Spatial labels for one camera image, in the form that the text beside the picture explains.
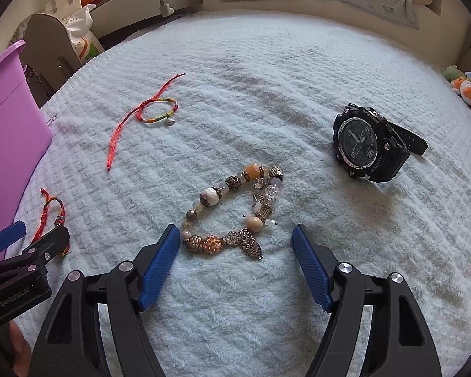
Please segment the left hand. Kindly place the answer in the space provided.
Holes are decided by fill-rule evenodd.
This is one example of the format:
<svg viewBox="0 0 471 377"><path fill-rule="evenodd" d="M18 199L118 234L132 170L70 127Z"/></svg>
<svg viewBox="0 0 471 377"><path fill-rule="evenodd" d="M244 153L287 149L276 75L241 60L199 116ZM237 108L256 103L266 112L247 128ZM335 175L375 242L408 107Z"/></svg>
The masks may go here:
<svg viewBox="0 0 471 377"><path fill-rule="evenodd" d="M14 322L9 323L9 339L13 352L12 371L18 377L27 377L30 371L32 352L30 344Z"/></svg>

